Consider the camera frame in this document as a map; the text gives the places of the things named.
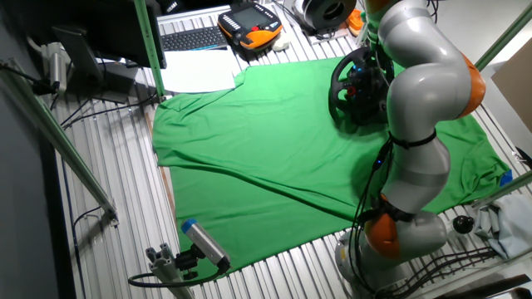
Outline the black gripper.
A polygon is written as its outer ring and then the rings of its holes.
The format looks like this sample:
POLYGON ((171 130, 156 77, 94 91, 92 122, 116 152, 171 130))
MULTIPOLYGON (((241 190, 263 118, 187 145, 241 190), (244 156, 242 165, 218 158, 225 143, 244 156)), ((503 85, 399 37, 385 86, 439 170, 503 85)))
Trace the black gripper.
POLYGON ((378 42, 371 42, 371 83, 391 83, 394 79, 392 59, 378 42))

